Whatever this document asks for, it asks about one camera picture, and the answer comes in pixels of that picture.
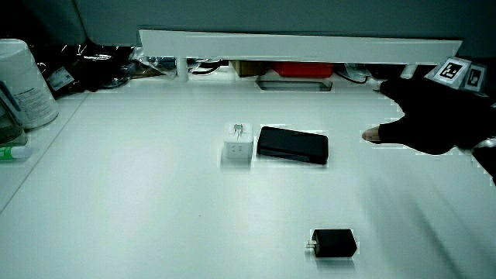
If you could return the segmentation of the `person's right hand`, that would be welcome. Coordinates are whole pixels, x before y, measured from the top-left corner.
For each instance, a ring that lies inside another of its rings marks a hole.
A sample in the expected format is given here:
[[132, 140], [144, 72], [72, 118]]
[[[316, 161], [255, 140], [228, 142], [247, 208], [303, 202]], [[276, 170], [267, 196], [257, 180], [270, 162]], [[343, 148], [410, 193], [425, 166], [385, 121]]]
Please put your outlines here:
[[378, 91], [397, 103], [404, 115], [363, 132], [374, 144], [397, 143], [440, 155], [455, 146], [470, 150], [495, 137], [495, 59], [477, 58], [487, 68], [485, 97], [423, 77], [382, 81]]

